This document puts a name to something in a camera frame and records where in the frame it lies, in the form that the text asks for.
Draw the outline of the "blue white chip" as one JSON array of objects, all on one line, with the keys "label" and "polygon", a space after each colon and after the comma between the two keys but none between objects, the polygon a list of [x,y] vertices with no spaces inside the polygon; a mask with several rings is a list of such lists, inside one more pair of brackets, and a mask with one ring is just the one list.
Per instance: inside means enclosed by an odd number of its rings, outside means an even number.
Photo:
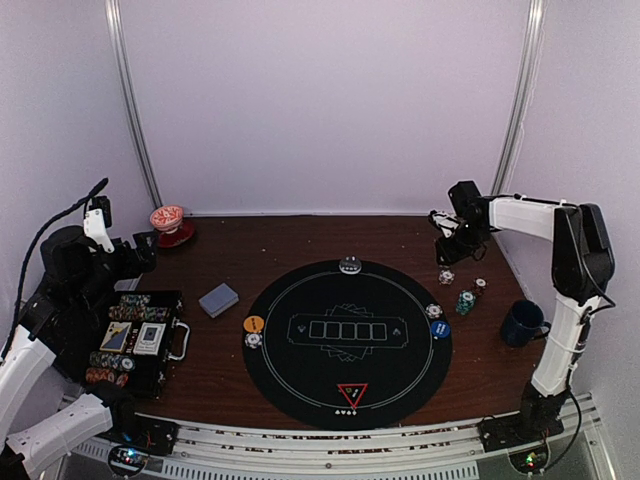
[{"label": "blue white chip", "polygon": [[244,344],[249,349],[259,349],[263,345],[263,336],[255,332],[247,333],[244,337]]},{"label": "blue white chip", "polygon": [[436,320],[442,317],[443,309],[439,304],[429,304],[425,308],[426,316],[431,320]]}]

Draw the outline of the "blue round blind button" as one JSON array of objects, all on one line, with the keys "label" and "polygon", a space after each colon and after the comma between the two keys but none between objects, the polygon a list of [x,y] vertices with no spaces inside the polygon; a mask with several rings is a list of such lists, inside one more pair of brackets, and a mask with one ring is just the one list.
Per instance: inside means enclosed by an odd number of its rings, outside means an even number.
[{"label": "blue round blind button", "polygon": [[451,334],[450,325],[441,320],[436,320],[431,324],[431,335],[437,339],[447,338]]}]

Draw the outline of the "clear acrylic dealer button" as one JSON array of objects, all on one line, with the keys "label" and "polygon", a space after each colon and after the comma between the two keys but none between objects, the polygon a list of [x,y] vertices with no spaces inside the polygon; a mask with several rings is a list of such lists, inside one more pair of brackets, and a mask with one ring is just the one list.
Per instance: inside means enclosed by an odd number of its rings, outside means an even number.
[{"label": "clear acrylic dealer button", "polygon": [[354,255],[349,255],[339,261],[339,270],[343,274],[356,275],[362,269],[362,262]]}]

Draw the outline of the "orange round blind button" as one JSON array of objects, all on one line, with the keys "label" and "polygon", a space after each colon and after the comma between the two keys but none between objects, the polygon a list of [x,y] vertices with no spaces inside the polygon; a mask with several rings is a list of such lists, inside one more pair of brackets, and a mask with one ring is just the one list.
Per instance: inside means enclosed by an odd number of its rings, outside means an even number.
[{"label": "orange round blind button", "polygon": [[244,319],[242,326],[247,333],[260,334],[265,327],[265,320],[258,315],[251,315]]}]

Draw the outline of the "red triangle marker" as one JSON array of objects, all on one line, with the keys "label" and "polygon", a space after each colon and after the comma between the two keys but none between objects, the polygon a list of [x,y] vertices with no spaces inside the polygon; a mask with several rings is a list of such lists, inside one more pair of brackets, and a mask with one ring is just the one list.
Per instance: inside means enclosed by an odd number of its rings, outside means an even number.
[{"label": "red triangle marker", "polygon": [[337,385],[337,388],[346,399],[348,405],[353,410],[357,410],[368,390],[368,386],[368,383],[341,383]]}]

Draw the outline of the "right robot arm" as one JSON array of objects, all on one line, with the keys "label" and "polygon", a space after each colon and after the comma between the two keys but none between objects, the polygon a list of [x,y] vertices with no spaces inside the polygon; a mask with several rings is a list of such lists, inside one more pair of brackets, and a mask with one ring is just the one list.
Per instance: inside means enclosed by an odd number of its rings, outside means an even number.
[{"label": "right robot arm", "polygon": [[428,215],[442,234],[435,243],[441,266],[474,256],[495,231],[514,231],[552,245],[555,310],[540,362],[518,412],[483,420],[479,431],[487,450],[558,434],[563,430],[560,410],[572,394],[572,373],[585,350],[591,320],[615,305],[606,294],[615,261],[600,207],[520,194],[483,196],[471,180],[455,184],[448,197],[452,213],[433,210]]}]

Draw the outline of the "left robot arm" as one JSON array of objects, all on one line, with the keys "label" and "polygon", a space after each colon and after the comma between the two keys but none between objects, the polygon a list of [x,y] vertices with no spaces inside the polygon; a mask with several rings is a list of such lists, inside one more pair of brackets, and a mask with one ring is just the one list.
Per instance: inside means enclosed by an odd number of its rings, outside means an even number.
[{"label": "left robot arm", "polygon": [[29,244],[39,249],[45,272],[27,301],[17,299],[1,351],[1,476],[35,479],[80,443],[110,432],[123,444],[144,433],[133,396],[99,381],[69,413],[58,412],[32,433],[11,434],[22,402],[41,375],[58,360],[80,354],[100,338],[99,311],[120,280],[152,271],[158,236],[134,234],[132,243],[111,239],[109,200],[96,191],[47,220]]}]

